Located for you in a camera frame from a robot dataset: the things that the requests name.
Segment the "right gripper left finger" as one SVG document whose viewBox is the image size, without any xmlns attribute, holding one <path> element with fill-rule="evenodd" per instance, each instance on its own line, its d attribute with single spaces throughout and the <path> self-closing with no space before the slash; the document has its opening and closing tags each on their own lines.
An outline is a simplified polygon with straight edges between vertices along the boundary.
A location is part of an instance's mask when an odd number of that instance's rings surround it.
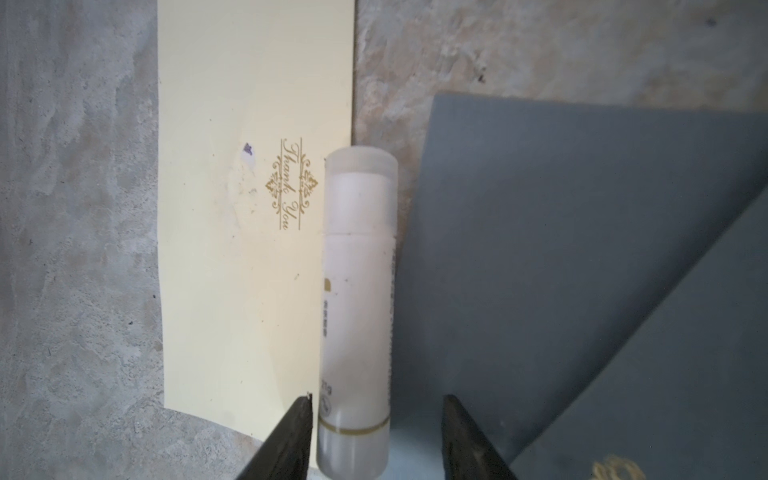
<svg viewBox="0 0 768 480">
<path fill-rule="evenodd" d="M 236 479 L 306 480 L 313 419 L 312 395 L 299 396 Z"/>
</svg>

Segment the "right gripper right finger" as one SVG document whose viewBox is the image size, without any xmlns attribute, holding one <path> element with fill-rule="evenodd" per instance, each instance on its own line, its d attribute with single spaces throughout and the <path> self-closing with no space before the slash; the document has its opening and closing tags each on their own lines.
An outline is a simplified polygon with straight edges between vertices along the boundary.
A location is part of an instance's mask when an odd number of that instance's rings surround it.
<svg viewBox="0 0 768 480">
<path fill-rule="evenodd" d="M 442 460 L 446 480 L 517 480 L 455 395 L 443 398 Z"/>
</svg>

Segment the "grey envelope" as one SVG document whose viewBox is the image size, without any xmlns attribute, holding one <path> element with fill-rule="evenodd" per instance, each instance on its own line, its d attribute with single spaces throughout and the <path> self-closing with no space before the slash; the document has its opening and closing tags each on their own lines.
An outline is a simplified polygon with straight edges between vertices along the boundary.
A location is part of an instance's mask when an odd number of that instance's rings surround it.
<svg viewBox="0 0 768 480">
<path fill-rule="evenodd" d="M 387 478 L 766 477 L 765 113 L 439 94 L 396 283 Z"/>
</svg>

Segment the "white glue stick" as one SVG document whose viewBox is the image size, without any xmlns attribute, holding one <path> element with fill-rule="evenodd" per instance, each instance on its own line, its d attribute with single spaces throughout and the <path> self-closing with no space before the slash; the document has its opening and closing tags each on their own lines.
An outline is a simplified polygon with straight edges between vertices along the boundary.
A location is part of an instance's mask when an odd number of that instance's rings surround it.
<svg viewBox="0 0 768 480">
<path fill-rule="evenodd" d="M 330 479 L 386 469 L 398 163 L 374 147 L 326 159 L 317 464 Z"/>
</svg>

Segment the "yellow paper envelope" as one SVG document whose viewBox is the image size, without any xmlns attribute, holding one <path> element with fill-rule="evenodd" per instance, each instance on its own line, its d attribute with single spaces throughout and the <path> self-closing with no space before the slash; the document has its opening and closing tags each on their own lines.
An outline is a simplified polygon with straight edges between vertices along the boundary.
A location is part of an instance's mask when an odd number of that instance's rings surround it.
<svg viewBox="0 0 768 480">
<path fill-rule="evenodd" d="M 319 386 L 326 157 L 351 141 L 351 1 L 158 5 L 164 402 L 265 439 Z"/>
</svg>

